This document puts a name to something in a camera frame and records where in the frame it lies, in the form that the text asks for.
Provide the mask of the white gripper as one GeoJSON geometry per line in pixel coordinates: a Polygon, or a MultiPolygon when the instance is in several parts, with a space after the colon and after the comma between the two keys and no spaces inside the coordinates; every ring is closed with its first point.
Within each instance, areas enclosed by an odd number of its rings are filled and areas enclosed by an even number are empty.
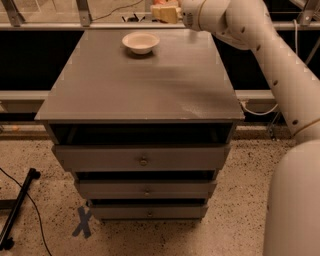
{"type": "Polygon", "coordinates": [[[200,31],[199,15],[203,0],[181,0],[180,7],[178,6],[165,6],[165,5],[152,5],[152,15],[166,23],[176,24],[182,15],[182,22],[186,28],[200,31]]]}

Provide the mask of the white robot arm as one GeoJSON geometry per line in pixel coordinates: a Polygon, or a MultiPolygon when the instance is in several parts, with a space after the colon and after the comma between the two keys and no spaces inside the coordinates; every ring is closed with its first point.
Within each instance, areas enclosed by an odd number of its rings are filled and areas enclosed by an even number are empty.
{"type": "Polygon", "coordinates": [[[320,81],[277,33],[263,0],[151,0],[154,18],[254,54],[297,141],[273,173],[263,256],[320,256],[320,81]]]}

